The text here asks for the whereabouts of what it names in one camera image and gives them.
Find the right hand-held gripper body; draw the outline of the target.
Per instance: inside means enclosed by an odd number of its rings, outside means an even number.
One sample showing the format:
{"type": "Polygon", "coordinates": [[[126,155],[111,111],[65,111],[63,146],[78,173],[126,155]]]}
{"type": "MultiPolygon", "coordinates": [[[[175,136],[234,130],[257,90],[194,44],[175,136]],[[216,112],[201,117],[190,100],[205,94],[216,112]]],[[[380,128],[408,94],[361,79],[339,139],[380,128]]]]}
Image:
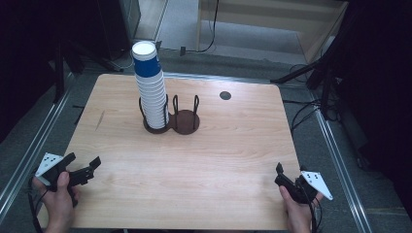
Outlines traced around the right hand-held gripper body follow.
{"type": "Polygon", "coordinates": [[[319,193],[328,200],[333,199],[332,194],[319,172],[301,171],[300,176],[292,181],[283,171],[278,171],[275,184],[284,186],[292,200],[299,204],[312,203],[319,193]]]}

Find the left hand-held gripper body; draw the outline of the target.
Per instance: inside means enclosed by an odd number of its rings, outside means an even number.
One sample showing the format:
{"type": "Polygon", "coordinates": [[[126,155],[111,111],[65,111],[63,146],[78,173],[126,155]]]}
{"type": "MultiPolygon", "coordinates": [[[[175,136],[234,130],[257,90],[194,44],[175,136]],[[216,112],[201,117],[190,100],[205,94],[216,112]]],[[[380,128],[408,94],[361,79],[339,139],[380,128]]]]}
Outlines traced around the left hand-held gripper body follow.
{"type": "Polygon", "coordinates": [[[70,159],[66,156],[46,152],[35,172],[35,177],[49,190],[56,191],[59,175],[69,164],[70,159]]]}

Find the stack of ribbed paper cups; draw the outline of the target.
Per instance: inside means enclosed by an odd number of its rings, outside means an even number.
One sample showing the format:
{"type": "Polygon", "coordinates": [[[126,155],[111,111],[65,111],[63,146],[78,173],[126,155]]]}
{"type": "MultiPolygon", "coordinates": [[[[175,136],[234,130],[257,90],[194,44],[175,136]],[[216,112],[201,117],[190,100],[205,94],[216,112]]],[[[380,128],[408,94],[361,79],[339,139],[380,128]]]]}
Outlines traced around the stack of ribbed paper cups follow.
{"type": "Polygon", "coordinates": [[[146,117],[147,124],[152,129],[163,128],[168,122],[168,116],[165,110],[166,105],[166,88],[163,72],[152,77],[135,77],[143,112],[146,117]]]}

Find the black wire cup rack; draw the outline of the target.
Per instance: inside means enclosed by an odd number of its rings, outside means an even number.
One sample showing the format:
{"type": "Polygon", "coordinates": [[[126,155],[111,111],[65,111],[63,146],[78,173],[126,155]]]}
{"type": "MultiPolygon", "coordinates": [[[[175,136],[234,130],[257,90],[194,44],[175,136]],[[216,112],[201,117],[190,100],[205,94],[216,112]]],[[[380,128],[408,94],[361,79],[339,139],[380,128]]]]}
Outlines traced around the black wire cup rack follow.
{"type": "Polygon", "coordinates": [[[169,129],[173,129],[176,133],[181,135],[189,135],[194,133],[200,125],[200,117],[197,114],[199,106],[199,97],[194,96],[193,109],[192,110],[180,110],[179,98],[175,94],[172,99],[173,113],[168,111],[168,103],[163,105],[163,125],[160,128],[152,128],[147,121],[147,116],[143,110],[142,100],[139,100],[139,109],[143,117],[143,125],[145,129],[152,134],[162,134],[169,129]]]}

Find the blue ribbed paper cup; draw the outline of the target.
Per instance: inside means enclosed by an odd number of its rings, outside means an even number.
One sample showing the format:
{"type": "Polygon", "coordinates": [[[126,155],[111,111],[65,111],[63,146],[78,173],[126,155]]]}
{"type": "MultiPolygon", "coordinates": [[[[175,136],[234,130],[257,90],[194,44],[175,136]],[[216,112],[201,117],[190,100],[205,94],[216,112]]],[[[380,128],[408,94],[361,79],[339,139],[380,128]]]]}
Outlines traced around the blue ribbed paper cup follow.
{"type": "Polygon", "coordinates": [[[157,75],[161,66],[157,57],[155,44],[150,41],[141,41],[132,46],[135,73],[143,78],[157,75]]]}

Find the person's right hand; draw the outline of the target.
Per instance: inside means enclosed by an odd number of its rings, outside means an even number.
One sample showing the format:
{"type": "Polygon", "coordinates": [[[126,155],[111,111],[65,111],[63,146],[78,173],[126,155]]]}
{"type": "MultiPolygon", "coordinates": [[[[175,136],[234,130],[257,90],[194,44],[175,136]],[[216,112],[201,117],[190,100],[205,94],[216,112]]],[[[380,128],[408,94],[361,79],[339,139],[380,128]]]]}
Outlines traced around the person's right hand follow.
{"type": "Polygon", "coordinates": [[[279,187],[284,201],[284,209],[287,215],[287,226],[290,233],[311,233],[312,213],[311,211],[320,205],[323,194],[318,192],[312,207],[295,202],[284,186],[279,187]]]}

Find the person's left hand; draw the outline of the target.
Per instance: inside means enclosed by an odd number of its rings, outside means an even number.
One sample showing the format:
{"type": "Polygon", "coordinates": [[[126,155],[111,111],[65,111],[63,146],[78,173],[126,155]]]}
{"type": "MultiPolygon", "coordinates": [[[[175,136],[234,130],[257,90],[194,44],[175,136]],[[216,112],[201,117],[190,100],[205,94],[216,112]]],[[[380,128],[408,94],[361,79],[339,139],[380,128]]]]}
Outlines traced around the person's left hand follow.
{"type": "Polygon", "coordinates": [[[46,186],[36,177],[32,182],[43,195],[42,200],[49,216],[44,233],[69,233],[75,220],[75,209],[67,189],[70,182],[69,173],[62,172],[59,175],[56,192],[46,192],[46,186]]]}

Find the black metal stand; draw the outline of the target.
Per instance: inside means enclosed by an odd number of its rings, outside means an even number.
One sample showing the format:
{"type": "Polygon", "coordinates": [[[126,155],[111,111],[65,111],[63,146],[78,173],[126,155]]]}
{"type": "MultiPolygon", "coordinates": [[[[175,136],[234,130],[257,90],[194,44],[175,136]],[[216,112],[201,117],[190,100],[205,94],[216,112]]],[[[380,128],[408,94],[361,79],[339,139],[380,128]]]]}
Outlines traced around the black metal stand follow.
{"type": "Polygon", "coordinates": [[[54,86],[55,93],[53,102],[57,103],[62,99],[65,91],[63,62],[66,62],[70,70],[74,73],[82,73],[85,66],[80,59],[80,55],[83,54],[96,62],[100,66],[106,68],[111,72],[122,72],[123,68],[116,68],[108,61],[99,57],[96,53],[88,50],[81,44],[70,40],[59,39],[55,42],[54,46],[54,86]]]}
{"type": "Polygon", "coordinates": [[[333,70],[325,57],[321,57],[316,61],[285,75],[283,78],[271,80],[270,82],[275,84],[286,83],[308,72],[312,72],[309,79],[306,81],[306,86],[308,89],[315,90],[320,84],[323,85],[321,95],[321,114],[325,120],[329,120],[329,116],[327,115],[327,103],[332,83],[333,70]]]}

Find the black curtain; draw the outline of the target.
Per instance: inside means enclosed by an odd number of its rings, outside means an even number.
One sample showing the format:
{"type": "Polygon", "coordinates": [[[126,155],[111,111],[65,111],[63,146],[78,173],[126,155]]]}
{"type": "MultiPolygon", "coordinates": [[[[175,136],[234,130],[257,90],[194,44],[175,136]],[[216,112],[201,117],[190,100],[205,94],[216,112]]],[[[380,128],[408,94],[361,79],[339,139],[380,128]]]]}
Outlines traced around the black curtain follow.
{"type": "Polygon", "coordinates": [[[412,0],[350,0],[338,91],[366,142],[360,155],[412,214],[412,0]]]}

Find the dark cabinet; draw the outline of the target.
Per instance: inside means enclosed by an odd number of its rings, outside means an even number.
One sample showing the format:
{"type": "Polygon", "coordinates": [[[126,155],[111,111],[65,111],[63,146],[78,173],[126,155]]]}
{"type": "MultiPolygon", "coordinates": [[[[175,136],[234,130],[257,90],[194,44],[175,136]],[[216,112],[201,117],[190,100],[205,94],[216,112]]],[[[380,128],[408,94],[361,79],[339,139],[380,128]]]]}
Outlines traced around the dark cabinet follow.
{"type": "Polygon", "coordinates": [[[97,0],[103,26],[104,56],[114,60],[128,51],[140,18],[139,0],[97,0]]]}

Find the metal floor rail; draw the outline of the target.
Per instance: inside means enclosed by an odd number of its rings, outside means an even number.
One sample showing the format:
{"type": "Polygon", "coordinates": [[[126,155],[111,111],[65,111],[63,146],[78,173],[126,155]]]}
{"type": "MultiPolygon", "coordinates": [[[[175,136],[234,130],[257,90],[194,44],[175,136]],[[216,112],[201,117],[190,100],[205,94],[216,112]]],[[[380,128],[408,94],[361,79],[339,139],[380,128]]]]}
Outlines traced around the metal floor rail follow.
{"type": "Polygon", "coordinates": [[[347,200],[350,212],[355,221],[355,225],[359,233],[373,233],[369,219],[365,213],[365,209],[361,199],[354,187],[351,176],[342,158],[340,149],[336,143],[332,130],[327,120],[324,119],[320,111],[316,112],[317,121],[324,135],[326,146],[329,150],[331,161],[334,165],[338,179],[343,189],[343,193],[347,200]]]}
{"type": "Polygon", "coordinates": [[[54,94],[48,91],[0,143],[0,225],[65,107],[77,78],[70,72],[64,75],[63,80],[66,87],[63,88],[62,96],[53,102],[54,94]]]}

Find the light wooden furniture frame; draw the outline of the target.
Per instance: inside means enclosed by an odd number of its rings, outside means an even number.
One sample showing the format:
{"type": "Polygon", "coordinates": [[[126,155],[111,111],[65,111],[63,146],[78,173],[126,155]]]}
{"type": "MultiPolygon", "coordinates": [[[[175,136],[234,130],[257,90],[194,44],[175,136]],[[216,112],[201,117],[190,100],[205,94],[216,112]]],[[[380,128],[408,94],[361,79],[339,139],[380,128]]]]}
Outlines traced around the light wooden furniture frame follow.
{"type": "Polygon", "coordinates": [[[197,0],[196,47],[201,21],[217,21],[295,31],[307,62],[313,62],[341,25],[349,3],[345,0],[197,0]]]}

